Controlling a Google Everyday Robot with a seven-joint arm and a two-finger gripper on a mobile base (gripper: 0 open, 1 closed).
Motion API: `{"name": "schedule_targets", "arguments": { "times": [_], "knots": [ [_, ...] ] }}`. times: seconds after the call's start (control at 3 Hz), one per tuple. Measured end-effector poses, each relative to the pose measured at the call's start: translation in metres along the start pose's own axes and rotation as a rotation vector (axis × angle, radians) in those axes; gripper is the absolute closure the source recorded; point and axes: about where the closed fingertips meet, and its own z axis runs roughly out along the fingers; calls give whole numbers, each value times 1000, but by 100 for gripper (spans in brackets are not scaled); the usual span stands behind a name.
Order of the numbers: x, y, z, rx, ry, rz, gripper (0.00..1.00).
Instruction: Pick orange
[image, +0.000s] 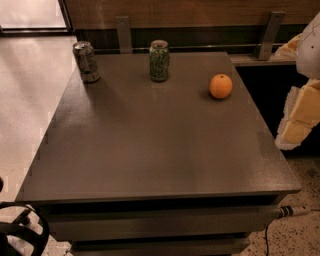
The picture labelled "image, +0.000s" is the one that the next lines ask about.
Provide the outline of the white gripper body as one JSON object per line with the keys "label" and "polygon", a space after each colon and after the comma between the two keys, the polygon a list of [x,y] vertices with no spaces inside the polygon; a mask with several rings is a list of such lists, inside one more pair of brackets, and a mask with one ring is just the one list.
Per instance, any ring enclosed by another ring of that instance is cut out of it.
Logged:
{"label": "white gripper body", "polygon": [[320,79],[320,12],[303,30],[298,41],[297,71],[310,78]]}

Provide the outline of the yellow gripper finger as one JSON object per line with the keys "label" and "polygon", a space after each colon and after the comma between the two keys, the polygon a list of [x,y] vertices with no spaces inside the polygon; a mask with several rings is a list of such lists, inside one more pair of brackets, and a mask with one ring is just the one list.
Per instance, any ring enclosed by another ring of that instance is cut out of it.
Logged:
{"label": "yellow gripper finger", "polygon": [[301,88],[293,86],[283,113],[275,145],[281,150],[292,150],[320,123],[320,80],[309,79]]}
{"label": "yellow gripper finger", "polygon": [[297,56],[297,49],[298,49],[300,38],[301,38],[301,34],[294,36],[287,43],[279,47],[276,50],[275,55],[278,57],[295,59]]}

